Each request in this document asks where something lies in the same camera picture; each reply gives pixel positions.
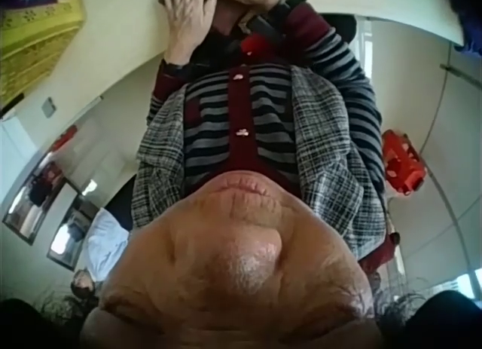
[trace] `plaid jacket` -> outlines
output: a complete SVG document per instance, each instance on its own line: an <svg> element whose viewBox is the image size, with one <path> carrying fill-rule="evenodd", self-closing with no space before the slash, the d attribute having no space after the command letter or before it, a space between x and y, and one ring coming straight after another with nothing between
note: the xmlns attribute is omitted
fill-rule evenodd
<svg viewBox="0 0 482 349"><path fill-rule="evenodd" d="M386 219L350 139L345 103L332 83L309 69L292 66L291 75L301 198L361 259L383 242ZM135 228L184 197L185 92L183 87L164 103L142 139L132 202Z"/></svg>

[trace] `mirror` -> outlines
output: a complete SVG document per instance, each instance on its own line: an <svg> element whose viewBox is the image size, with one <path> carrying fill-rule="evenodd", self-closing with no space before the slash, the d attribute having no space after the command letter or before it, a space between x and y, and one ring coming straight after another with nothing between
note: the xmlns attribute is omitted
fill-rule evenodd
<svg viewBox="0 0 482 349"><path fill-rule="evenodd" d="M3 223L29 244L33 244L41 223L66 178L48 152L29 174L15 195Z"/></svg>

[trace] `wristwatch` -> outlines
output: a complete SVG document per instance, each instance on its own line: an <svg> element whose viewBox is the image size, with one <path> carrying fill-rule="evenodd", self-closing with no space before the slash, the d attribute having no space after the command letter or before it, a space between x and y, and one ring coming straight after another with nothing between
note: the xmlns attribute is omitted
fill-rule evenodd
<svg viewBox="0 0 482 349"><path fill-rule="evenodd" d="M187 65L176 65L168 63L165 59L161 61L160 67L164 74L183 80L188 80L193 72L193 65L191 63Z"/></svg>
<svg viewBox="0 0 482 349"><path fill-rule="evenodd" d="M281 30L286 19L294 8L306 1L307 0L281 0L278 2L278 4L267 14L267 18L271 26L275 29Z"/></svg>

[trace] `white shirt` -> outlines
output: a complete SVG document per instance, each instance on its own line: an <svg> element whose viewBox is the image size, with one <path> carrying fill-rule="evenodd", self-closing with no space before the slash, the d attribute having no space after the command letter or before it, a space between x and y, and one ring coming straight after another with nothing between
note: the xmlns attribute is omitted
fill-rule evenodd
<svg viewBox="0 0 482 349"><path fill-rule="evenodd" d="M84 243L87 270L94 282L104 281L122 256L129 237L113 215L103 208L97 213Z"/></svg>

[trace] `mouth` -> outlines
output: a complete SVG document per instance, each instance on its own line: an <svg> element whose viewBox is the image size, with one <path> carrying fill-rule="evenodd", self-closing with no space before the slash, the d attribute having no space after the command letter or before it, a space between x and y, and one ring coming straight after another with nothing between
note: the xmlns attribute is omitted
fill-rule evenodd
<svg viewBox="0 0 482 349"><path fill-rule="evenodd" d="M217 193L227 190L244 191L264 197L279 196L282 188L267 177L249 171L233 171L221 174L207 182L201 189L204 193Z"/></svg>

